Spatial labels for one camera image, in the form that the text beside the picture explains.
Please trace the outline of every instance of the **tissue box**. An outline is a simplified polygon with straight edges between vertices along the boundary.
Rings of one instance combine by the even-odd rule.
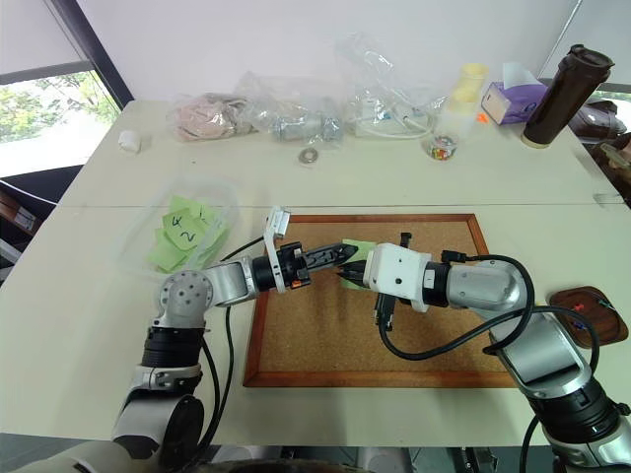
[[[539,105],[547,87],[526,84],[504,89],[501,82],[492,82],[482,99],[482,108],[498,125],[527,121]]]

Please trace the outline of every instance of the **robotic arm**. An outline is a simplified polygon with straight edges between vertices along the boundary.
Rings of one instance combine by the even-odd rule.
[[[332,244],[303,252],[294,242],[276,250],[274,240],[285,234],[288,223],[287,212],[272,210],[264,234],[267,256],[222,261],[203,271],[170,276],[160,290],[160,310],[148,329],[142,362],[112,441],[86,442],[20,471],[135,473],[175,471],[186,465],[195,455],[203,423],[203,406],[193,392],[202,376],[198,362],[204,313],[271,289],[282,293],[301,288],[311,282],[312,271],[341,266],[342,277],[380,293],[376,317],[387,329],[392,327],[396,300],[419,311],[430,305],[469,307],[485,320],[526,305],[525,280],[506,261],[438,263],[430,254],[382,243],[366,261],[344,265],[356,246]],[[492,339],[502,341],[517,324],[509,320],[496,325]],[[624,465],[631,471],[631,427],[623,417],[628,411],[606,397],[554,317],[534,314],[520,337],[497,355],[568,470],[608,471],[603,468]]]

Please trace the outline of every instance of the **white table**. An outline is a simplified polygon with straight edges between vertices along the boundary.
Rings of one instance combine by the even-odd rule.
[[[489,248],[517,257],[528,268],[538,301],[553,291],[594,285],[605,291],[631,324],[631,246],[627,242],[631,212],[623,204],[594,203],[594,193],[615,200],[615,191],[580,163],[587,162],[586,156],[575,157],[573,153],[579,154],[580,149],[573,147],[567,134],[560,137],[566,147],[555,144],[538,155],[514,137],[505,137],[509,132],[494,126],[483,128],[479,140],[487,146],[482,148],[501,142],[498,147],[513,153],[511,166],[505,164],[504,155],[475,155],[462,149],[451,163],[434,163],[421,154],[418,143],[373,143],[377,151],[371,151],[368,144],[348,140],[344,149],[323,153],[307,169],[297,165],[296,148],[272,146],[264,136],[206,144],[172,142],[162,119],[156,117],[156,110],[164,108],[163,104],[138,102],[123,112],[69,189],[63,205],[44,223],[0,289],[3,432],[108,438],[133,366],[142,355],[157,289],[156,283],[121,271],[113,262],[113,245],[142,211],[137,206],[164,187],[173,172],[214,169],[215,175],[227,176],[243,191],[242,233],[230,241],[230,247],[260,235],[267,206],[272,203],[289,205],[296,213],[315,214],[474,213]],[[151,131],[151,147],[138,156],[118,151],[115,138],[124,127]],[[550,160],[545,166],[541,163],[544,156]],[[380,184],[374,193],[367,191],[365,181],[350,173],[351,165],[362,159],[369,170],[382,169],[382,177],[394,173],[392,162],[399,169],[414,169],[400,172],[409,187],[388,184],[367,171],[366,179]],[[529,166],[522,163],[525,159],[530,159]],[[338,172],[346,174],[347,183],[343,184],[340,175],[328,187],[322,180],[335,168],[334,160],[339,163]],[[152,172],[147,172],[149,163]],[[532,191],[522,183],[536,181],[530,166],[541,173],[547,169],[541,176],[547,182],[554,172],[572,175],[580,185],[555,177],[554,186]],[[500,169],[511,176],[512,167],[521,170],[522,180],[509,186]],[[247,172],[252,168],[258,173]],[[281,168],[285,179],[264,180],[274,173],[280,175]],[[471,173],[466,178],[461,175],[465,169]],[[497,185],[481,182],[486,169],[492,169],[489,172],[496,175]],[[413,186],[412,173],[433,177]],[[305,190],[298,195],[293,192],[296,182]],[[517,188],[520,192],[509,192]],[[362,201],[363,195],[369,195],[369,200]],[[380,206],[372,205],[380,199]],[[460,199],[473,203],[457,205]],[[413,205],[419,202],[426,205]],[[243,388],[252,309],[253,303],[247,303],[233,311],[236,372],[216,442],[399,446],[521,442],[531,411],[514,388]],[[209,313],[209,342],[223,378],[227,347],[222,314],[221,310]],[[631,378],[621,374],[630,356],[629,343],[602,350],[597,378],[619,401],[629,401]],[[208,378],[196,390],[206,404],[211,401]],[[537,433],[534,442],[545,440]]]

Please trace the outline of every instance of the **cork board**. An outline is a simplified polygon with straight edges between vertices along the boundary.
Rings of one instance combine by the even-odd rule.
[[[488,254],[472,214],[293,215],[285,241],[305,250],[343,238],[398,244],[411,232],[410,248]],[[256,303],[244,386],[514,386],[495,358],[484,355],[480,335],[439,357],[409,362],[383,345],[373,320],[377,294],[343,289],[332,270],[312,274],[312,284],[283,295],[261,295]],[[420,313],[397,304],[389,333],[401,350],[420,352],[447,343],[480,323],[470,310],[431,307]]]

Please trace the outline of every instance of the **clear plastic bag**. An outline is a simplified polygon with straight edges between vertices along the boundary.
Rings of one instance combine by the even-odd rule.
[[[167,113],[167,123],[180,141],[229,138],[255,131],[242,117],[243,97],[224,94],[182,96]]]
[[[336,146],[342,141],[342,117],[334,87],[325,82],[247,72],[236,94],[246,97],[242,118],[278,141],[308,146]]]
[[[356,136],[394,139],[429,134],[444,101],[435,88],[408,85],[383,50],[365,34],[335,47],[346,85],[344,122]]]

